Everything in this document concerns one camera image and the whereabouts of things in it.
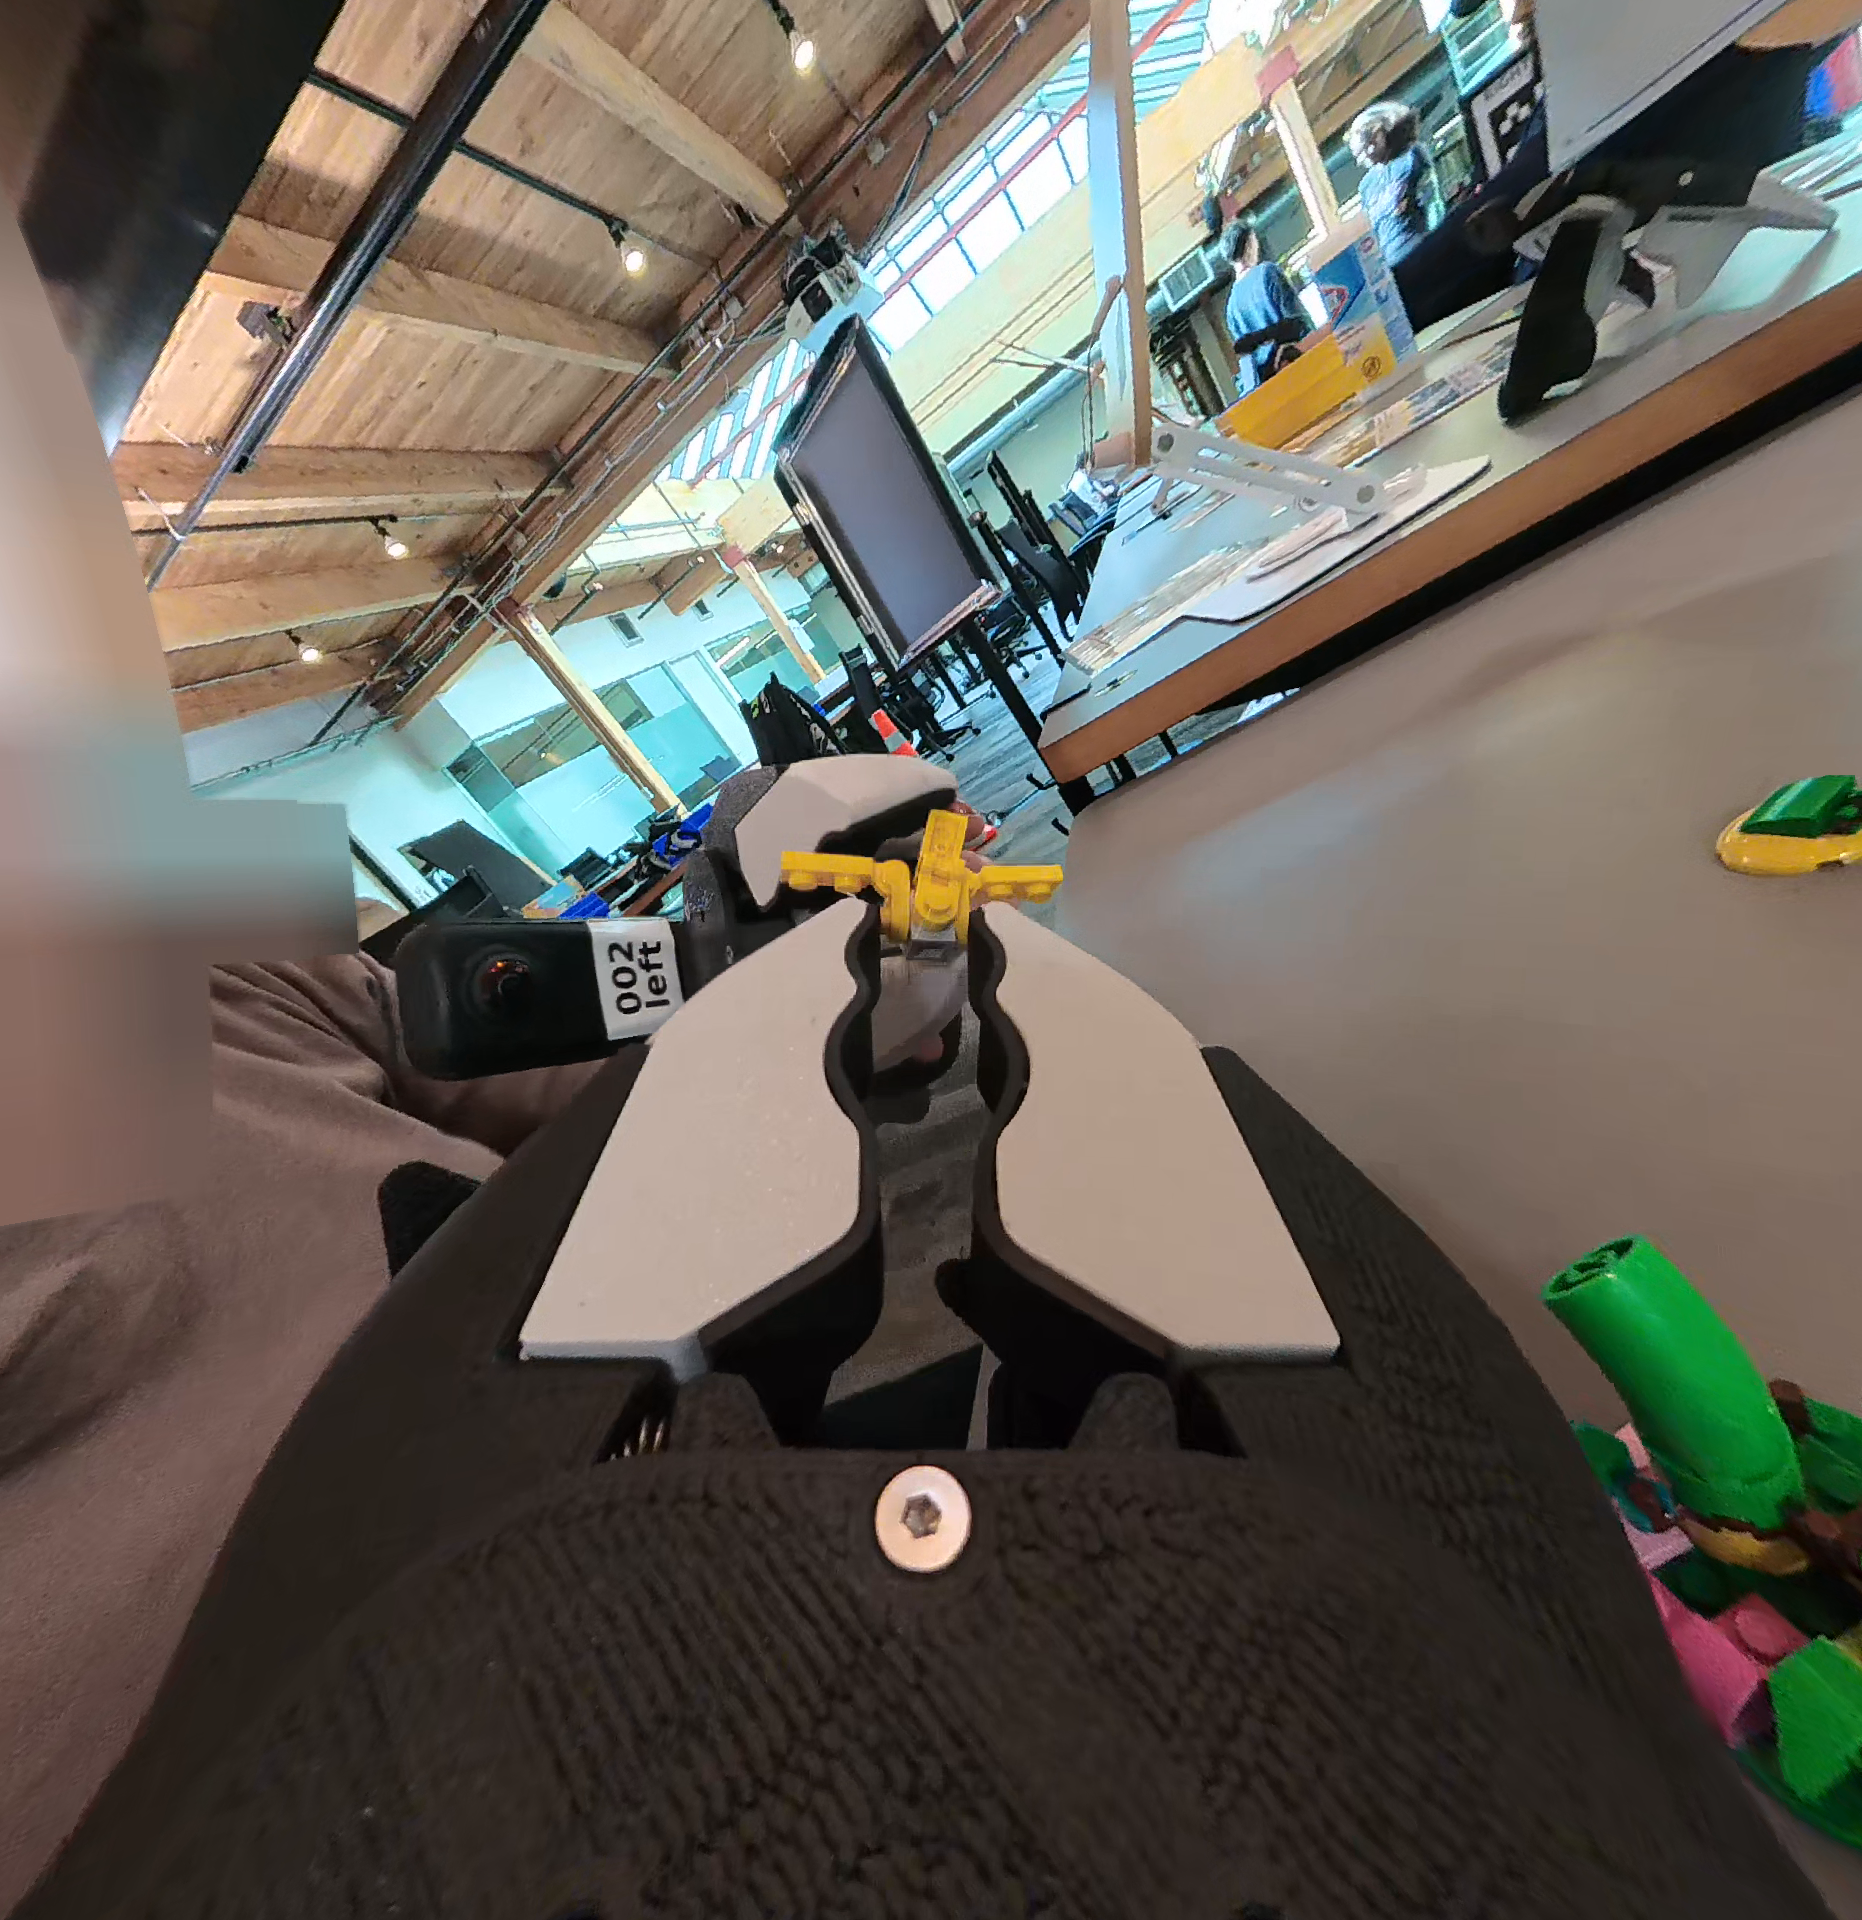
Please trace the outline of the person's brown sweater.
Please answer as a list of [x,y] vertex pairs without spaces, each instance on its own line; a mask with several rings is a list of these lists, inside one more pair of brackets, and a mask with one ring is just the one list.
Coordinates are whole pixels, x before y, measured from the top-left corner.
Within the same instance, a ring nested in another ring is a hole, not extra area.
[[283,1426],[386,1287],[396,1163],[227,1159],[0,1230],[0,1915],[124,1757]]

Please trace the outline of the green brick plant model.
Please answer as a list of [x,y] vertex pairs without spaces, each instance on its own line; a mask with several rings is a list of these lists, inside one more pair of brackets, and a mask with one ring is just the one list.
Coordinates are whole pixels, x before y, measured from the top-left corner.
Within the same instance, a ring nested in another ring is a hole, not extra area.
[[1627,1423],[1572,1423],[1687,1690],[1784,1812],[1862,1853],[1862,1413],[1761,1377],[1643,1236],[1541,1290]]

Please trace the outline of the white folding stand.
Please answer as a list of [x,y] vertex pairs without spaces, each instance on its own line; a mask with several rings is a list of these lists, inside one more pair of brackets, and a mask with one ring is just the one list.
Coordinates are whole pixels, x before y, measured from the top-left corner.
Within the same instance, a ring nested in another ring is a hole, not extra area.
[[1158,621],[1249,621],[1313,589],[1334,568],[1400,532],[1489,470],[1486,456],[1411,464],[1376,477],[1303,453],[1246,444],[1205,427],[1162,425],[1154,470],[1238,500],[1272,497],[1295,510],[1280,532],[1222,544],[1140,599]]

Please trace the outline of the yellow and green brick piece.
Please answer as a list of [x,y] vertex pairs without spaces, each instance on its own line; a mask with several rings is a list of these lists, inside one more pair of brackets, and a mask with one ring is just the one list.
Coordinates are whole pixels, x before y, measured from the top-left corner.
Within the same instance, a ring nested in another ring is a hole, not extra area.
[[1833,773],[1781,783],[1719,829],[1714,855],[1743,875],[1862,864],[1862,781]]

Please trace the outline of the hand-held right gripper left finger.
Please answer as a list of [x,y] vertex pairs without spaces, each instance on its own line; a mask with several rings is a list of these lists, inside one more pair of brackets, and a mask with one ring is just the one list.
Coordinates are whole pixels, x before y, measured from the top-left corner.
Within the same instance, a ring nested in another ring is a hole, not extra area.
[[875,930],[874,904],[832,904],[663,1024],[522,1323],[522,1358],[698,1376],[850,1245],[866,1151],[826,1048],[868,1033]]

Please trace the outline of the yellow brick flower assembly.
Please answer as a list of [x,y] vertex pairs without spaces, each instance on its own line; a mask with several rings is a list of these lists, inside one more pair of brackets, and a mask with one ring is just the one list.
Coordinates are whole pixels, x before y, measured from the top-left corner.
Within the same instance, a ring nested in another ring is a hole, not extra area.
[[877,926],[895,946],[914,939],[968,939],[968,925],[982,904],[1041,904],[1064,882],[1058,864],[970,864],[966,854],[968,815],[952,808],[929,812],[912,860],[874,857],[841,851],[780,851],[778,882],[809,896],[870,897]]

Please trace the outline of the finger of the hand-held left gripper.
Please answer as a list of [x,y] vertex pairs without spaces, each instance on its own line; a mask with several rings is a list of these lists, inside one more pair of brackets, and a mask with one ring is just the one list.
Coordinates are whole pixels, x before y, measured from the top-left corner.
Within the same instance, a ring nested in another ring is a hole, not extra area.
[[966,1003],[966,965],[954,955],[881,955],[874,1007],[874,1069],[942,1057],[945,1029]]
[[828,907],[832,882],[784,896],[784,851],[909,866],[933,810],[966,812],[951,769],[914,757],[840,755],[764,769],[732,810],[732,914],[764,919],[790,904]]

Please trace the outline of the white monitor back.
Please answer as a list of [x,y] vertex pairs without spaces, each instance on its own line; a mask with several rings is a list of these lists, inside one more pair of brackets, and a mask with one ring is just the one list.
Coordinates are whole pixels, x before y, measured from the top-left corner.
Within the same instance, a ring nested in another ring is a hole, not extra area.
[[1862,3],[1534,3],[1547,167],[1588,156],[1771,166]]

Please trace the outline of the person's left forearm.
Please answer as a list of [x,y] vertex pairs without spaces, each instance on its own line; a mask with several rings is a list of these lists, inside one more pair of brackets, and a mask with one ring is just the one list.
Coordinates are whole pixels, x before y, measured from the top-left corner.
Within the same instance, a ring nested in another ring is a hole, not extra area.
[[432,1080],[405,1050],[390,971],[359,950],[212,966],[210,1034],[212,1147],[247,1168],[426,1162],[483,1177],[603,1071]]

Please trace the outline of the large black display screen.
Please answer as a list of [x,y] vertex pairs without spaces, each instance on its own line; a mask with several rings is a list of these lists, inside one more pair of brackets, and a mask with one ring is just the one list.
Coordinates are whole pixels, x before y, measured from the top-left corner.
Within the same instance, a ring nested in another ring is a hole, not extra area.
[[773,438],[773,483],[885,672],[1004,599],[861,319],[812,363]]

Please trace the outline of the pale wooden board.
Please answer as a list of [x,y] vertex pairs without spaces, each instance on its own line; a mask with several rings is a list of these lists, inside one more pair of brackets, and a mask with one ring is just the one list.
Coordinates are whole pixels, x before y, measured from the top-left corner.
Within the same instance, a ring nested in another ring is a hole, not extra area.
[[1149,464],[1154,435],[1127,3],[1090,4],[1088,49],[1088,222],[1105,392],[1105,431],[1090,460],[1094,468],[1126,470]]

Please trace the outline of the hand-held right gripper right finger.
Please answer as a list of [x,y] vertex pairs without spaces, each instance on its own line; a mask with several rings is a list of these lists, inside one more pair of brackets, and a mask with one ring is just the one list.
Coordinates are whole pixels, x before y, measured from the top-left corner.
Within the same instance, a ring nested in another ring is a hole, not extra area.
[[1319,1363],[1339,1333],[1192,1033],[1008,904],[970,923],[980,1250],[1154,1360]]

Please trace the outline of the grey desk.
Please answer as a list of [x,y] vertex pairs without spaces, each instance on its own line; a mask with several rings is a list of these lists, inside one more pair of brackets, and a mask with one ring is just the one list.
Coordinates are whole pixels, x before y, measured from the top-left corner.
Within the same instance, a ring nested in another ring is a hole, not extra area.
[[1058,923],[1205,1043],[1336,1314],[1415,1408],[1225,1387],[1303,1523],[1231,1629],[1282,1915],[1862,1915],[1862,1858],[1694,1706],[1567,1429],[1615,1395],[1538,1290],[1648,1236],[1754,1360],[1862,1391],[1862,864],[1734,875],[1862,776],[1862,386],[1094,802]]

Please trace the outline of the black office chair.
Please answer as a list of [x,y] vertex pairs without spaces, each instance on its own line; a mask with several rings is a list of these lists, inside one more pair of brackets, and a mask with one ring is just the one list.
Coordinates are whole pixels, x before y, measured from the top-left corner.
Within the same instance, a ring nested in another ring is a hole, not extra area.
[[1058,641],[1069,646],[1085,610],[1088,577],[1066,553],[1050,520],[1041,515],[1038,501],[1016,483],[1000,452],[989,453],[984,470],[1011,509],[1000,542],[1041,589],[1056,617]]

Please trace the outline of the spare black white gripper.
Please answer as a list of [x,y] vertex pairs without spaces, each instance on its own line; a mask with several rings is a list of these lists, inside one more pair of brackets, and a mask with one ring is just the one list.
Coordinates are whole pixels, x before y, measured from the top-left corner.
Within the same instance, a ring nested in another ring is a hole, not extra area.
[[1551,389],[1582,381],[1612,301],[1655,304],[1651,262],[1663,266],[1676,310],[1687,310],[1746,234],[1829,231],[1834,219],[1830,202],[1764,167],[1695,156],[1588,156],[1518,202],[1473,212],[1474,252],[1509,250],[1537,266],[1496,389],[1499,417],[1518,425]]

